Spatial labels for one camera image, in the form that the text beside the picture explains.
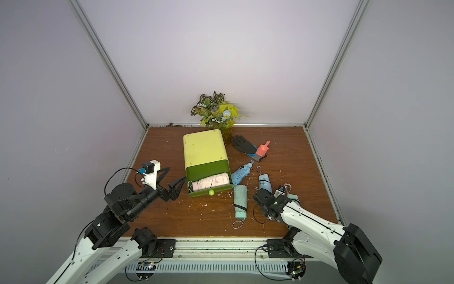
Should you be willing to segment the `pink umbrella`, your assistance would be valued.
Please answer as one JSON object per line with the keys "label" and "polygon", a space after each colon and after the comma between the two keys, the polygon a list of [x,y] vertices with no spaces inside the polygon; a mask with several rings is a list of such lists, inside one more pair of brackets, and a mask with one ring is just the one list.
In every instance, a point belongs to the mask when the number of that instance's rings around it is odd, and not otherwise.
{"label": "pink umbrella", "polygon": [[209,176],[196,182],[188,182],[189,189],[192,192],[227,185],[229,183],[230,178],[227,173],[220,173],[217,175]]}
{"label": "pink umbrella", "polygon": [[280,195],[288,195],[292,190],[292,186],[289,183],[285,183],[284,185],[280,185],[275,193],[274,196],[277,198]]}

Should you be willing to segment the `red plastic scoop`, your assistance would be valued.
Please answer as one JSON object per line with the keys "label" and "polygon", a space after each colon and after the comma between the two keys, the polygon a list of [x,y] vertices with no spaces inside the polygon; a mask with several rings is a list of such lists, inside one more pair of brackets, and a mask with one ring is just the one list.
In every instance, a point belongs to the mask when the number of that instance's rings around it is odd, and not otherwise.
{"label": "red plastic scoop", "polygon": [[256,154],[260,157],[266,156],[267,152],[269,151],[268,146],[270,145],[270,141],[267,141],[265,144],[261,144],[256,151]]}

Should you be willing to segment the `mint green folded umbrella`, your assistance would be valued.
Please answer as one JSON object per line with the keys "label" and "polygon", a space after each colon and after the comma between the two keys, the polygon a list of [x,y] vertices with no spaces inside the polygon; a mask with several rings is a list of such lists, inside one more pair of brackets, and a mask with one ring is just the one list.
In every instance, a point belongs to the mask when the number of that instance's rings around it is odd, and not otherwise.
{"label": "mint green folded umbrella", "polygon": [[235,218],[232,228],[237,230],[242,227],[247,219],[248,212],[248,189],[245,185],[237,185],[234,187],[234,210]]}

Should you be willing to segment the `circuit board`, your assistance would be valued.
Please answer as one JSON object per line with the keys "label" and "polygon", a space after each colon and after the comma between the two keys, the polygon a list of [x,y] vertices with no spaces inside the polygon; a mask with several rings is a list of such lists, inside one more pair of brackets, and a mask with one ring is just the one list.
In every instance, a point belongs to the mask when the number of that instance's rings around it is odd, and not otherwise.
{"label": "circuit board", "polygon": [[301,281],[306,274],[306,262],[304,259],[293,259],[287,263],[288,275],[294,282]]}
{"label": "circuit board", "polygon": [[157,265],[154,262],[139,262],[135,270],[138,280],[147,280],[156,273]]}

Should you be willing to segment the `yellow-green drawer cabinet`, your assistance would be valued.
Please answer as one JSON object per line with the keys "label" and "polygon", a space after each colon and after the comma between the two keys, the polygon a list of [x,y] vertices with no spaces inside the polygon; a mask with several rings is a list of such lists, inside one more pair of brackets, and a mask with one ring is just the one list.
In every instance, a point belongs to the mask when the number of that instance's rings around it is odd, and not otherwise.
{"label": "yellow-green drawer cabinet", "polygon": [[231,173],[220,130],[208,130],[183,136],[184,166],[189,181],[198,181],[221,173]]}

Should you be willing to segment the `left circuit board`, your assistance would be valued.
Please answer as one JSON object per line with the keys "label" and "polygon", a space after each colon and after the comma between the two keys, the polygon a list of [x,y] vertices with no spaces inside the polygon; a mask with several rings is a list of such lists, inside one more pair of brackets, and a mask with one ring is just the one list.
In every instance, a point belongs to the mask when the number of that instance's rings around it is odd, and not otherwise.
{"label": "left circuit board", "polygon": [[135,270],[138,280],[147,280],[156,273],[157,265],[154,262],[139,262]]}

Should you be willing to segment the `light blue folded umbrella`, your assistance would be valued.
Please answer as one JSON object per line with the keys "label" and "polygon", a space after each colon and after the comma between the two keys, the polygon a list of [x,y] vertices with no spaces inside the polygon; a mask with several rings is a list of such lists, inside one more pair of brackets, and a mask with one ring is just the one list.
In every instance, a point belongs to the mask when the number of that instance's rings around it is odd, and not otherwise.
{"label": "light blue folded umbrella", "polygon": [[243,178],[245,178],[246,176],[249,175],[250,171],[251,171],[251,168],[253,167],[254,165],[254,161],[251,160],[249,163],[247,164],[244,164],[243,166],[241,166],[238,170],[236,170],[232,175],[231,175],[231,178],[232,178],[232,183],[237,186],[239,185]]}

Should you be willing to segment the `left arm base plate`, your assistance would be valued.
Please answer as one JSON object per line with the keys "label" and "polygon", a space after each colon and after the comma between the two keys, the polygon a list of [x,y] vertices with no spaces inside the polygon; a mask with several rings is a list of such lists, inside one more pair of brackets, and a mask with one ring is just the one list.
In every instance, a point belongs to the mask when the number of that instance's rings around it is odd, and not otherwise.
{"label": "left arm base plate", "polygon": [[176,239],[158,239],[143,252],[143,259],[171,259],[176,249]]}

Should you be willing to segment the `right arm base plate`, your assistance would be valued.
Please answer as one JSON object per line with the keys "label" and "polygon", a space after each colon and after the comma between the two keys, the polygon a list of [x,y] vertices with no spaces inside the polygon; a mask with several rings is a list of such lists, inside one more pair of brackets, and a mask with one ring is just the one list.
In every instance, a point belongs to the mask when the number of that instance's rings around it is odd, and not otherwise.
{"label": "right arm base plate", "polygon": [[297,252],[292,246],[291,242],[284,239],[268,239],[266,243],[266,251],[268,257],[271,259],[302,259],[303,257],[310,257]]}

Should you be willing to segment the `artificial plant in vase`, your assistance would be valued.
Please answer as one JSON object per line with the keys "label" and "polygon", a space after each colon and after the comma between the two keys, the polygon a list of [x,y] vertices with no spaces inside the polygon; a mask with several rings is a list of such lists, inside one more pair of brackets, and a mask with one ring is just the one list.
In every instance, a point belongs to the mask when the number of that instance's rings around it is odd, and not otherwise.
{"label": "artificial plant in vase", "polygon": [[224,93],[216,91],[213,95],[202,94],[191,109],[190,115],[198,115],[201,125],[208,130],[219,130],[225,145],[231,142],[233,126],[242,117],[248,117],[242,114],[237,106],[228,102]]}

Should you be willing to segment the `dark green top drawer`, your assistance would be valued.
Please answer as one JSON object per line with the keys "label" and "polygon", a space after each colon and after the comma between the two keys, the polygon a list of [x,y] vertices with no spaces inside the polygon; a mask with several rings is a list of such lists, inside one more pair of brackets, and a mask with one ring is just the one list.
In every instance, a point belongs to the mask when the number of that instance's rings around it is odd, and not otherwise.
{"label": "dark green top drawer", "polygon": [[186,177],[190,197],[212,196],[234,187],[227,160],[189,166],[186,168]]}

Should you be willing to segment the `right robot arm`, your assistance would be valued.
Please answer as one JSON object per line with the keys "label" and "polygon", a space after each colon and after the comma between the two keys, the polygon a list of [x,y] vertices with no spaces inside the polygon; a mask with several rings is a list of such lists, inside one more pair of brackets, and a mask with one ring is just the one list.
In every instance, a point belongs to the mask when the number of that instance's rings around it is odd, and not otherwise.
{"label": "right robot arm", "polygon": [[342,226],[302,208],[300,203],[266,189],[254,201],[269,219],[290,227],[282,239],[287,255],[307,255],[338,270],[349,284],[371,284],[383,258],[361,228]]}

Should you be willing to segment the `black work glove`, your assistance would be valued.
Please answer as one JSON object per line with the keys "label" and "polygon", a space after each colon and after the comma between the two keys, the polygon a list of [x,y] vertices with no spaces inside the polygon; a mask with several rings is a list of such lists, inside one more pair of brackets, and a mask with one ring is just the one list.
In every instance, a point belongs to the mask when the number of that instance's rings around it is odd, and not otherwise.
{"label": "black work glove", "polygon": [[253,160],[257,162],[261,162],[262,159],[266,158],[267,155],[260,156],[257,153],[258,147],[253,145],[251,142],[249,142],[247,139],[245,139],[243,136],[232,136],[231,138],[232,145],[239,150],[241,153],[249,156]]}

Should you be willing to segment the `right circuit board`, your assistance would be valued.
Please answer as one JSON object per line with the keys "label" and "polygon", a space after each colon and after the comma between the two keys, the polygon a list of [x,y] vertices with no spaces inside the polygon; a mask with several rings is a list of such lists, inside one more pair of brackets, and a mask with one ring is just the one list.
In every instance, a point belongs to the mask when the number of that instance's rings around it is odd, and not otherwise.
{"label": "right circuit board", "polygon": [[288,275],[294,282],[301,281],[306,274],[306,262],[304,259],[293,259],[287,263]]}

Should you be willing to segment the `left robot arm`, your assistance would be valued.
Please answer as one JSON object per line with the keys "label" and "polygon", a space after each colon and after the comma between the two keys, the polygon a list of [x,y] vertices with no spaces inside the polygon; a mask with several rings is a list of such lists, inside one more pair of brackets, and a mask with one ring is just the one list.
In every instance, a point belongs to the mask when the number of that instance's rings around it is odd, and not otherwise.
{"label": "left robot arm", "polygon": [[110,248],[116,246],[120,238],[152,203],[161,199],[175,201],[179,197],[186,177],[171,183],[168,188],[159,183],[169,172],[153,166],[138,171],[143,176],[145,187],[136,192],[130,183],[117,185],[105,195],[106,208],[91,221],[79,234],[73,252],[59,270],[48,280],[50,284],[106,284],[117,273],[126,271],[127,266],[144,257],[153,264],[173,256],[175,240],[159,240],[147,227],[136,229],[132,237],[119,249],[99,263]]}

